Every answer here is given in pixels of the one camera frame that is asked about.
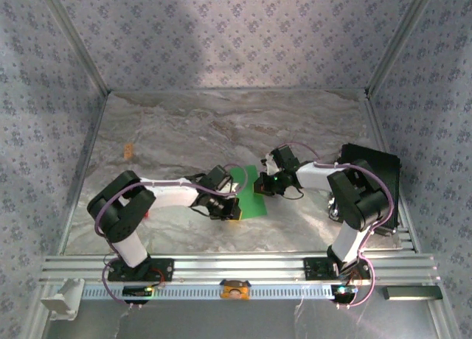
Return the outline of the green paper sheet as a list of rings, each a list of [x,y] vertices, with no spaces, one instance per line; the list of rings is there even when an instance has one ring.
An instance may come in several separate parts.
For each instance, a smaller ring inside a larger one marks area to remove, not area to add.
[[[245,188],[237,194],[239,198],[239,208],[243,210],[243,219],[251,219],[267,215],[265,199],[262,195],[255,194],[253,183],[259,177],[255,165],[246,165],[244,170],[247,174],[247,183]]]

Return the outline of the black ribbed box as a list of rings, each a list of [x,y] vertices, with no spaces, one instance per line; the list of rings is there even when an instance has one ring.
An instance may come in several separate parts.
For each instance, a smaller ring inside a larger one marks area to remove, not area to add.
[[[365,160],[372,171],[386,184],[394,202],[392,216],[375,230],[381,236],[393,235],[398,228],[398,200],[401,162],[396,155],[388,154],[357,144],[344,144],[336,160],[340,164],[351,164],[356,160]]]

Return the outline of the black flat bar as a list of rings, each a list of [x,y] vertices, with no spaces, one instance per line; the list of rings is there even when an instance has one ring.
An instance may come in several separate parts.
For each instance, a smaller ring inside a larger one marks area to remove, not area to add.
[[[383,289],[386,300],[391,301],[435,301],[443,300],[438,285],[387,286]]]

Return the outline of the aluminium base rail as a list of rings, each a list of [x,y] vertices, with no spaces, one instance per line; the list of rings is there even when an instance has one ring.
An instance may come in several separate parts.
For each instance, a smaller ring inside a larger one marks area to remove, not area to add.
[[[172,282],[176,284],[216,284],[222,279],[248,280],[252,284],[303,282],[303,259],[309,253],[177,254]],[[408,251],[367,251],[379,284],[434,284],[440,275],[434,257]],[[101,280],[101,256],[50,256],[44,261],[38,280],[59,284],[64,279]]]

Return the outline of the orange connector on rail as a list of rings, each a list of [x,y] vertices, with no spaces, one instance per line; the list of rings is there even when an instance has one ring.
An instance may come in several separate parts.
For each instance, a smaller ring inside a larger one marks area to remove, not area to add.
[[[220,294],[220,298],[222,299],[250,299],[251,284],[249,281],[224,279],[221,281],[220,286],[222,287],[222,292]]]

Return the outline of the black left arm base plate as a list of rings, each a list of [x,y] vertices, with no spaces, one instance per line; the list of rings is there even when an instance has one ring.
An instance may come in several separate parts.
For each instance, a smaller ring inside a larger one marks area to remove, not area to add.
[[[129,267],[123,260],[111,262],[110,282],[170,282],[173,278],[174,259],[148,258],[134,268]]]

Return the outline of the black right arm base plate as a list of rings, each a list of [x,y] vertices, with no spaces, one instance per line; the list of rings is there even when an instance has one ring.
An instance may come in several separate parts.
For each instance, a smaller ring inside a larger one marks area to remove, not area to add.
[[[342,267],[328,257],[306,257],[303,259],[305,279],[312,280],[339,280],[347,282],[350,279],[371,279],[369,265],[364,260]]]

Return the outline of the aluminium side rail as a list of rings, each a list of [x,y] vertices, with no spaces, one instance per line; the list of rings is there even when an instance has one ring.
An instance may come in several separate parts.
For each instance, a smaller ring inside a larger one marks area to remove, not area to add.
[[[382,128],[380,116],[376,110],[375,105],[368,97],[366,97],[364,106],[369,121],[369,138],[372,140],[377,150],[381,150],[385,153],[391,153],[388,140],[386,138],[386,134],[384,133],[384,129]],[[408,231],[410,243],[412,244],[412,250],[415,253],[422,253],[423,250],[421,249],[421,244],[409,212],[409,207],[406,203],[403,185],[401,182],[399,182],[398,195],[398,222],[398,232],[401,233],[402,231]]]
[[[80,151],[80,157],[78,159],[76,170],[74,171],[72,185],[69,188],[66,204],[62,214],[60,215],[60,239],[55,251],[56,256],[64,255],[67,246],[73,214],[80,199],[80,193],[83,188],[86,171],[90,162],[91,154],[97,139],[97,134],[100,129],[100,124],[103,119],[103,114],[108,103],[109,96],[110,93],[108,92],[105,95],[103,101],[100,103],[97,116],[91,121],[91,128],[86,135],[84,145]]]

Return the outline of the white plastic bracket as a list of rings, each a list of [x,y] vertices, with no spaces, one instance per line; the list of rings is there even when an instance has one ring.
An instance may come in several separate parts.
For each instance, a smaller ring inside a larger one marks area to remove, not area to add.
[[[51,321],[73,321],[80,307],[85,280],[65,279],[54,295],[41,298]]]

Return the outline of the aluminium frame post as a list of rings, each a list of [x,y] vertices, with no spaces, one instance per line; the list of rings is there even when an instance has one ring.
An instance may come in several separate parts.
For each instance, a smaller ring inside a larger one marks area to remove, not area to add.
[[[365,88],[368,99],[379,92],[431,0],[411,0]]]
[[[56,20],[63,34],[66,36],[70,47],[77,55],[77,59],[80,65],[86,70],[87,75],[90,77],[93,84],[100,90],[101,94],[105,97],[110,93],[110,89],[106,85],[104,79],[98,71],[95,62],[93,61],[89,51],[80,33],[75,28],[71,17],[69,16],[66,8],[63,6],[61,0],[44,0],[47,7],[52,13],[52,16]]]

